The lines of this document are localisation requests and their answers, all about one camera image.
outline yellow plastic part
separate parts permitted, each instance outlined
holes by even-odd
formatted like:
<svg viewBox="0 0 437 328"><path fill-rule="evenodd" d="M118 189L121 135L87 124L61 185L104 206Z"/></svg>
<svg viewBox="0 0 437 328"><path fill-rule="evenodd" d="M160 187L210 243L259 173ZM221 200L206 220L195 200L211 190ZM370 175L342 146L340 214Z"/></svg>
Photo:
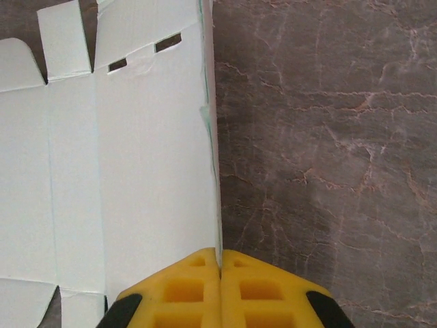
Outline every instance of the yellow plastic part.
<svg viewBox="0 0 437 328"><path fill-rule="evenodd" d="M215 249L201 249L163 269L117 299L143 296L129 327L220 328L220 270Z"/></svg>
<svg viewBox="0 0 437 328"><path fill-rule="evenodd" d="M324 328L306 293L325 288L236 251L222 260L223 328Z"/></svg>

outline white cardboard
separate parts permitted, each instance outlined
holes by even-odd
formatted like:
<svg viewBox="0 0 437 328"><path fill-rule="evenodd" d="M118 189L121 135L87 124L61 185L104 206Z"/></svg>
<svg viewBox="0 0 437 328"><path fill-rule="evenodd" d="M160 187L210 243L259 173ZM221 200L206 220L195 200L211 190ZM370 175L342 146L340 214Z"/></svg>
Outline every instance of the white cardboard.
<svg viewBox="0 0 437 328"><path fill-rule="evenodd" d="M210 1L99 1L94 73L77 0L38 19L48 85L0 41L0 327L38 326L56 285L63 327L93 327L104 295L221 253Z"/></svg>

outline marble surface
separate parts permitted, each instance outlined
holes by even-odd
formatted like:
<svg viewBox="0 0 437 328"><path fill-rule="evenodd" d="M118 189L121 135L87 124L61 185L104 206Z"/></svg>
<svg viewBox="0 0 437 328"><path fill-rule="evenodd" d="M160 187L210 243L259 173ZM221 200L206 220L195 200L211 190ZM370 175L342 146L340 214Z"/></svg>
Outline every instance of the marble surface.
<svg viewBox="0 0 437 328"><path fill-rule="evenodd" d="M43 70L35 10L59 2L0 2ZM214 24L225 247L357 327L437 327L437 1L218 0Z"/></svg>

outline flattened cardboard box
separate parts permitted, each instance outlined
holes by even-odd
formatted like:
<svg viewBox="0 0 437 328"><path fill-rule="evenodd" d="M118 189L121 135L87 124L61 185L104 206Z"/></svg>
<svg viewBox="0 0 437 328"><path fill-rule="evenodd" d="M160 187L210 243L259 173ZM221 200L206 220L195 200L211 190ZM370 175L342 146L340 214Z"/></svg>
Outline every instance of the flattened cardboard box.
<svg viewBox="0 0 437 328"><path fill-rule="evenodd" d="M48 70L0 41L0 327L94 327L123 289L221 252L209 0L98 1L91 72L76 1L38 12Z"/></svg>

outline black rubber tip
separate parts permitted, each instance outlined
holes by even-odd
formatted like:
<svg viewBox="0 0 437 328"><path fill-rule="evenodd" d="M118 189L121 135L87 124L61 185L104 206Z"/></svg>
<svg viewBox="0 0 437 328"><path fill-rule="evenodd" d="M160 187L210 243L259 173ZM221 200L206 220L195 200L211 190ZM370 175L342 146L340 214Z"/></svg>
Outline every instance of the black rubber tip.
<svg viewBox="0 0 437 328"><path fill-rule="evenodd" d="M142 299L140 294L131 294L114 302L97 328L128 328Z"/></svg>
<svg viewBox="0 0 437 328"><path fill-rule="evenodd" d="M355 328L333 298L313 291L307 298L325 328Z"/></svg>

